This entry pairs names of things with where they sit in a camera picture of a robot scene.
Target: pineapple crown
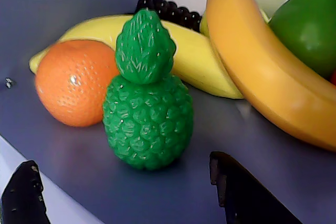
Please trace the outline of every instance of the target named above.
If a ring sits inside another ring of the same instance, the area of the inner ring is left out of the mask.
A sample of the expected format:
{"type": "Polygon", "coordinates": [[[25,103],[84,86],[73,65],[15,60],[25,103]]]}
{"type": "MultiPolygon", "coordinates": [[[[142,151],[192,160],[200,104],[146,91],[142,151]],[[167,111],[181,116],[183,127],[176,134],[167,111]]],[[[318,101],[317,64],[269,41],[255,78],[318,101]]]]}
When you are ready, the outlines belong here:
{"type": "Polygon", "coordinates": [[[175,52],[176,44],[157,13],[142,9],[124,24],[117,37],[115,60],[126,80],[149,84],[170,73],[175,52]]]}

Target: grape bunch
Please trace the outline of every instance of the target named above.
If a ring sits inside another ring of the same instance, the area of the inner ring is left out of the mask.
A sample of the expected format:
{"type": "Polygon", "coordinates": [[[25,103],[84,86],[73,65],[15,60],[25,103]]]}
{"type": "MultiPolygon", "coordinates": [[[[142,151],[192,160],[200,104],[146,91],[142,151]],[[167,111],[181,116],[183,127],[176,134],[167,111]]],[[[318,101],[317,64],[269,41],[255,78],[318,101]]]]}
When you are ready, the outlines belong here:
{"type": "Polygon", "coordinates": [[[143,8],[155,10],[161,20],[170,21],[180,26],[192,29],[198,33],[200,32],[199,24],[201,23],[202,17],[199,13],[190,12],[188,8],[184,6],[178,7],[173,1],[139,0],[136,5],[135,13],[143,8]]]}

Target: toy fruit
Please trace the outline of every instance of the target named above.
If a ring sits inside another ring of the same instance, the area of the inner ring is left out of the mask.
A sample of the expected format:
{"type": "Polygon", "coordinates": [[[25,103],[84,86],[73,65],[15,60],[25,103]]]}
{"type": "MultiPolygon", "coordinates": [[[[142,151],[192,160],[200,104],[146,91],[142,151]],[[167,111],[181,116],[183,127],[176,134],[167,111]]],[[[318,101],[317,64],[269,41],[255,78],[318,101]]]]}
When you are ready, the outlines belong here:
{"type": "Polygon", "coordinates": [[[69,126],[102,121],[107,86],[119,74],[114,51],[94,40],[56,43],[36,73],[37,94],[50,114],[69,126]]]}
{"type": "Polygon", "coordinates": [[[336,89],[275,36],[255,0],[207,0],[212,43],[244,97],[268,120],[336,151],[336,89]]]}
{"type": "MultiPolygon", "coordinates": [[[[115,50],[116,37],[125,22],[131,18],[130,15],[93,18],[69,29],[59,41],[94,39],[115,50]]],[[[210,94],[232,99],[243,98],[214,53],[207,37],[167,21],[161,22],[177,44],[173,74],[210,94]]],[[[36,72],[39,62],[48,50],[49,48],[46,48],[30,59],[29,66],[32,72],[36,72]]]]}
{"type": "Polygon", "coordinates": [[[336,68],[336,0],[288,0],[270,28],[303,63],[329,79],[336,68]]]}
{"type": "Polygon", "coordinates": [[[336,85],[336,70],[334,71],[334,73],[331,76],[331,80],[330,82],[334,85],[336,85]]]}
{"type": "Polygon", "coordinates": [[[198,12],[189,12],[186,7],[178,7],[173,1],[165,0],[138,0],[135,13],[146,8],[148,10],[155,10],[161,20],[170,21],[180,26],[193,29],[200,32],[199,24],[201,16],[198,12]]]}
{"type": "MultiPolygon", "coordinates": [[[[269,18],[267,16],[267,14],[262,9],[260,9],[260,13],[261,13],[264,21],[266,23],[268,23],[269,22],[269,18]]],[[[200,30],[201,34],[203,34],[204,36],[206,36],[206,37],[209,38],[209,30],[208,30],[208,25],[207,25],[205,13],[203,14],[203,18],[201,20],[201,24],[200,24],[199,28],[200,28],[199,30],[200,30]]]]}
{"type": "Polygon", "coordinates": [[[117,38],[113,78],[104,102],[108,143],[138,169],[159,169],[180,157],[193,133],[192,98],[170,74],[176,45],[155,11],[142,9],[117,38]]]}

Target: green pepper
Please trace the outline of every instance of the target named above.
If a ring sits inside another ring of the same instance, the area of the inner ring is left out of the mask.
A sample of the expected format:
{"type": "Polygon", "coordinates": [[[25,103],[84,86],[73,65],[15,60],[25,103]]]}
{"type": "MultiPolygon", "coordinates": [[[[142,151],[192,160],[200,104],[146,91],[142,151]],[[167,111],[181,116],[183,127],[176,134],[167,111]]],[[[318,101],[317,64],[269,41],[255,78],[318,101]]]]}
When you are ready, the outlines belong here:
{"type": "Polygon", "coordinates": [[[269,26],[303,63],[330,78],[336,69],[336,0],[288,0],[269,26]]]}

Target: toy pineapple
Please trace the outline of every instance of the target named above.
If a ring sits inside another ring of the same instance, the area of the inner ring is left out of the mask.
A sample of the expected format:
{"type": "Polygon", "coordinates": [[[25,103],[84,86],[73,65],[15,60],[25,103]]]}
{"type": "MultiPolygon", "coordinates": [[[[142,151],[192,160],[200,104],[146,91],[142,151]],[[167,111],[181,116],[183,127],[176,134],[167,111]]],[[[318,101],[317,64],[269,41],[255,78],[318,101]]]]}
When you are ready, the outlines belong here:
{"type": "Polygon", "coordinates": [[[193,133],[192,98],[170,74],[175,51],[155,11],[137,12],[117,37],[120,75],[107,89],[103,123],[116,156],[138,169],[169,165],[193,133]]]}

